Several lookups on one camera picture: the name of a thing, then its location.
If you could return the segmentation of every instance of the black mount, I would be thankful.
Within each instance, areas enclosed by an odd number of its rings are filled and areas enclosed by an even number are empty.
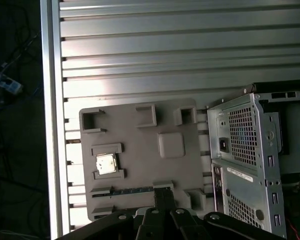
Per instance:
[[[187,209],[177,208],[170,188],[154,190],[154,206],[133,217],[126,211],[114,212],[59,240],[283,240],[279,236],[220,212],[204,219]]]

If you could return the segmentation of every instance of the dark background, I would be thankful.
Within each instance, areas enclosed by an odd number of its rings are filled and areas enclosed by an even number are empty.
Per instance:
[[[24,86],[18,96],[0,88],[0,231],[46,239],[50,231],[41,33],[23,50],[40,29],[40,0],[0,0],[0,65],[12,52],[14,57],[22,53],[5,74]],[[0,239],[22,237],[1,232]]]

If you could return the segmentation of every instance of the slotted metal wall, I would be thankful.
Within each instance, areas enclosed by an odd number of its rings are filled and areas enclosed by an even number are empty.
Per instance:
[[[52,237],[89,222],[80,109],[203,109],[251,82],[300,79],[300,0],[41,0],[41,18]]]

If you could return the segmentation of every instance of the square recess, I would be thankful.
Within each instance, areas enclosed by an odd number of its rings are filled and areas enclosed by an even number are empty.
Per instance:
[[[182,158],[185,155],[184,137],[181,132],[160,133],[158,138],[161,158]]]

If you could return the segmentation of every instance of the circuit board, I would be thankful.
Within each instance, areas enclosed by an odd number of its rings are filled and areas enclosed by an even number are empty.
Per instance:
[[[300,239],[300,184],[284,191],[287,239]]]

